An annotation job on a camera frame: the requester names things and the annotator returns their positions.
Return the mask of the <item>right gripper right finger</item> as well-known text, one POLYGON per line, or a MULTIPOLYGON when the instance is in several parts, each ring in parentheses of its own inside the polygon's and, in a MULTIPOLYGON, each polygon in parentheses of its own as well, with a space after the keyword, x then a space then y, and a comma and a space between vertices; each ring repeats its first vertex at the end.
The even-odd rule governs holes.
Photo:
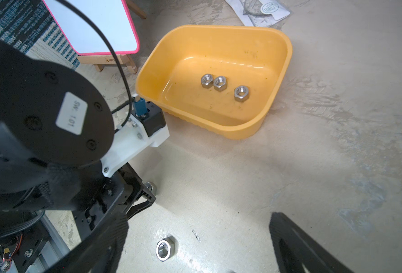
POLYGON ((280 272, 351 272, 284 213, 272 213, 269 231, 280 272))

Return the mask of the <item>yellow plastic storage box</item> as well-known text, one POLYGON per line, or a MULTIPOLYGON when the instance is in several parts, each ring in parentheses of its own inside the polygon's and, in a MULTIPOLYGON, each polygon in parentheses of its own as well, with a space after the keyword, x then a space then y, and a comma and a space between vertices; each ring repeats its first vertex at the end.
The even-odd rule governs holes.
POLYGON ((289 37, 273 28, 184 25, 159 41, 136 91, 180 119, 245 139, 262 126, 292 52, 289 37))

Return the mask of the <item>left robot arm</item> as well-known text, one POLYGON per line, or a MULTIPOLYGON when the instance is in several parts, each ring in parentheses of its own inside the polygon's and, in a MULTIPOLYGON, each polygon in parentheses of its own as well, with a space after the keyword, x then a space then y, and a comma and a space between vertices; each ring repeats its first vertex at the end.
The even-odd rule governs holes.
POLYGON ((87 237, 113 211, 132 218, 151 207, 155 196, 130 165, 102 164, 114 138, 111 111, 88 80, 0 41, 0 244, 47 210, 73 211, 87 237))

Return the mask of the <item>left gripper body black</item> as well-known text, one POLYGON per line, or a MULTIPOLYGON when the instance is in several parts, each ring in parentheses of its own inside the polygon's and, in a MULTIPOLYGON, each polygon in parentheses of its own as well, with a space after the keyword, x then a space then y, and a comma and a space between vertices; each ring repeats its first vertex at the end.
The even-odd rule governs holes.
POLYGON ((80 239, 85 240, 94 229, 106 221, 113 212, 120 212, 130 220, 156 201, 145 183, 130 164, 123 165, 112 177, 102 176, 91 201, 72 215, 80 239))

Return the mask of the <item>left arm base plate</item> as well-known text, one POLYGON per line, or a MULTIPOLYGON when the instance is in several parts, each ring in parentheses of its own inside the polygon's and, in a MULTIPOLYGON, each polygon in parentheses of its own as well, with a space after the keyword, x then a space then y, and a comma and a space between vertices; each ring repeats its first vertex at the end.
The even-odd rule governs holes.
POLYGON ((43 224, 0 239, 0 273, 25 273, 41 254, 50 235, 43 224))

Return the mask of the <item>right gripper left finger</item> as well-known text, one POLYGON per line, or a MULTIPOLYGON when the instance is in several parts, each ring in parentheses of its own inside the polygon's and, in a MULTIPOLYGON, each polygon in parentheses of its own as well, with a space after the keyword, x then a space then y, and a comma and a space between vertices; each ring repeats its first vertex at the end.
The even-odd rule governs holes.
POLYGON ((128 234, 124 214, 114 213, 48 273, 115 273, 128 234))

